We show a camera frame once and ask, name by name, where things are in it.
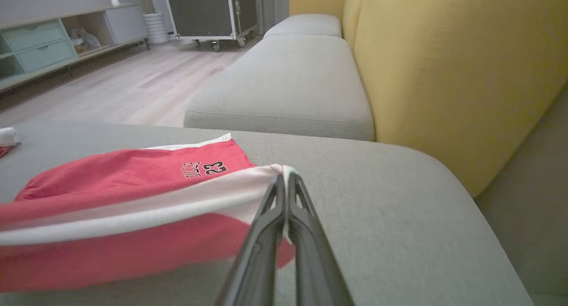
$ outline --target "number 23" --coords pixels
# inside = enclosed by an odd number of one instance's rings
[[[211,175],[213,173],[222,173],[227,170],[225,164],[223,162],[216,162],[213,164],[205,164],[203,165],[203,169],[205,170],[205,175]]]

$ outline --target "white cloth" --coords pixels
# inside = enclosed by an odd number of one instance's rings
[[[15,146],[20,142],[16,130],[12,127],[0,128],[0,147]]]

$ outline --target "storage cabinet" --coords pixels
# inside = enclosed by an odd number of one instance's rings
[[[27,72],[37,71],[49,65],[60,63],[75,57],[67,41],[59,41],[31,49],[16,55]]]
[[[61,41],[66,37],[58,20],[8,29],[3,31],[3,33],[4,38],[14,52],[44,45],[53,41]]]
[[[138,6],[124,7],[106,11],[106,21],[116,44],[126,43],[148,36],[148,30]]]
[[[75,28],[84,28],[101,46],[78,54],[69,39]],[[0,90],[99,53],[142,42],[146,33],[140,8],[131,4],[0,25]]]

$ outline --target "gray curtain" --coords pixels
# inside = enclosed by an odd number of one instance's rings
[[[172,25],[170,13],[168,12],[168,3],[166,0],[152,0],[152,3],[154,4],[156,12],[164,13],[164,26],[166,31],[173,32],[174,27]]]
[[[288,0],[256,0],[258,33],[263,35],[272,26],[288,17]]]

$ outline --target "metal edge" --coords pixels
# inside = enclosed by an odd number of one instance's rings
[[[174,21],[174,15],[172,14],[172,7],[170,6],[170,0],[166,0],[166,5],[168,6],[168,13],[170,15],[170,21],[172,22],[172,27],[174,28],[174,36],[178,34],[176,21]]]
[[[239,22],[239,29],[242,30],[243,27],[241,26],[241,15],[240,14],[237,14],[237,21]]]
[[[180,36],[181,40],[203,40],[203,41],[216,41],[216,40],[235,40],[233,36]]]
[[[253,27],[250,27],[248,29],[245,29],[244,31],[242,31],[239,35],[237,35],[237,37],[239,36],[243,36],[243,35],[247,35],[249,32],[254,31],[254,29],[258,28],[258,25],[254,25]]]
[[[231,15],[231,30],[233,31],[233,39],[237,36],[237,28],[235,26],[235,11],[233,10],[233,0],[229,0],[229,15]]]

